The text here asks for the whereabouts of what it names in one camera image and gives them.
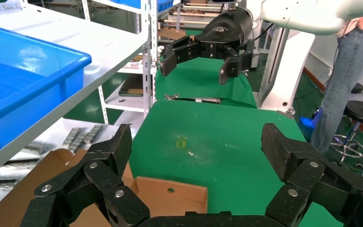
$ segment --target white metal shelving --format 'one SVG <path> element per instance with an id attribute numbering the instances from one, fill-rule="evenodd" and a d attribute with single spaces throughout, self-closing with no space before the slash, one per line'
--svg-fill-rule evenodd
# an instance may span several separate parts
<path id="1" fill-rule="evenodd" d="M 135 12 L 136 13 L 136 33 L 139 32 L 140 27 L 140 19 L 139 14 L 142 13 L 140 9 L 132 8 L 129 6 L 121 5 L 118 3 L 114 3 L 109 0 L 93 0 L 99 2 L 101 4 L 105 4 L 108 6 L 116 7 L 119 9 L 124 9 L 127 11 Z M 104 115 L 104 122 L 105 124 L 109 124 L 108 115 L 106 109 L 120 109 L 120 110 L 127 110 L 127 111 L 135 111 L 135 112 L 143 112 L 144 117 L 148 114 L 148 111 L 151 105 L 155 102 L 155 75 L 157 72 L 156 63 L 158 61 L 158 17 L 164 15 L 175 6 L 178 8 L 178 12 L 180 12 L 181 8 L 181 0 L 174 0 L 173 6 L 167 10 L 164 10 L 158 13 L 157 9 L 157 0 L 148 0 L 149 7 L 142 7 L 142 9 L 149 10 L 148 18 L 141 16 L 142 31 L 147 31 L 151 36 L 150 39 L 147 41 L 145 48 L 143 49 L 143 61 L 142 64 L 140 63 L 128 63 L 126 66 L 122 67 L 118 72 L 121 73 L 133 73 L 133 74 L 142 74 L 143 80 L 143 97 L 121 97 L 119 95 L 119 90 L 122 84 L 114 91 L 112 94 L 107 98 L 104 99 L 104 92 L 102 86 L 98 88 L 102 112 Z M 88 12 L 88 3 L 87 0 L 82 0 L 83 9 L 85 18 L 89 20 L 89 12 Z"/>
<path id="2" fill-rule="evenodd" d="M 144 112 L 144 99 L 143 97 L 130 97 L 120 96 L 119 91 L 123 85 L 121 83 L 118 88 L 112 92 L 112 94 L 105 99 L 105 105 L 103 108 L 117 109 L 117 110 L 128 110 L 135 112 Z"/>
<path id="3" fill-rule="evenodd" d="M 148 21 L 148 10 L 142 13 L 142 18 Z M 133 34 L 22 0 L 0 3 L 0 27 L 86 52 L 93 60 L 84 69 L 84 87 L 3 147 L 0 150 L 0 166 L 96 90 L 140 53 L 143 46 L 146 48 L 149 41 L 148 29 Z"/>

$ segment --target jeans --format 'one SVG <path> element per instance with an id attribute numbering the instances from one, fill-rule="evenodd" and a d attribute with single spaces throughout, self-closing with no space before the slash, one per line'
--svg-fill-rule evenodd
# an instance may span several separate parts
<path id="1" fill-rule="evenodd" d="M 355 28 L 337 41 L 340 42 L 339 53 L 333 75 L 322 100 L 321 111 L 316 116 L 318 122 L 311 136 L 312 146 L 321 154 L 328 151 L 351 90 L 363 76 L 363 31 Z"/>

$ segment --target blue storage bin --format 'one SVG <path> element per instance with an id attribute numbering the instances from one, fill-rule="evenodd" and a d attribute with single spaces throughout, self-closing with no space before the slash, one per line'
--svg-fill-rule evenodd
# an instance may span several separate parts
<path id="1" fill-rule="evenodd" d="M 141 9 L 141 0 L 111 0 L 111 1 L 122 5 Z M 158 0 L 158 12 L 162 12 L 165 9 L 170 8 L 172 5 L 173 5 L 173 0 Z"/>
<path id="2" fill-rule="evenodd" d="M 83 88 L 91 56 L 0 28 L 0 149 Z"/>

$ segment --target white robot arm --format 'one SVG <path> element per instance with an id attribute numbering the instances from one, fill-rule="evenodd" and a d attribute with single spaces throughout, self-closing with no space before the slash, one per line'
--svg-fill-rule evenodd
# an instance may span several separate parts
<path id="1" fill-rule="evenodd" d="M 246 8 L 254 21 L 316 35 L 337 33 L 346 21 L 363 17 L 363 0 L 247 0 Z"/>

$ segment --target bolt head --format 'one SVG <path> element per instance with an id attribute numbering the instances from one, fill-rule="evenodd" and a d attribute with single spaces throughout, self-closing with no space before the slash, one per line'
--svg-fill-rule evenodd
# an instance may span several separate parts
<path id="1" fill-rule="evenodd" d="M 98 164 L 96 162 L 93 162 L 93 163 L 90 164 L 91 169 L 94 169 L 97 166 L 98 166 Z"/>
<path id="2" fill-rule="evenodd" d="M 42 191 L 42 192 L 47 192 L 47 191 L 49 191 L 51 188 L 52 188 L 52 185 L 47 184 L 47 185 L 44 185 L 44 187 L 41 189 L 41 191 Z"/>
<path id="3" fill-rule="evenodd" d="M 293 196 L 293 197 L 297 197 L 298 196 L 298 192 L 295 189 L 289 189 L 289 195 Z"/>
<path id="4" fill-rule="evenodd" d="M 116 192 L 115 192 L 115 196 L 117 197 L 117 198 L 120 198 L 120 197 L 122 197 L 124 195 L 124 191 L 123 190 L 117 190 Z"/>
<path id="5" fill-rule="evenodd" d="M 315 168 L 319 167 L 318 163 L 316 162 L 310 162 L 310 165 Z"/>

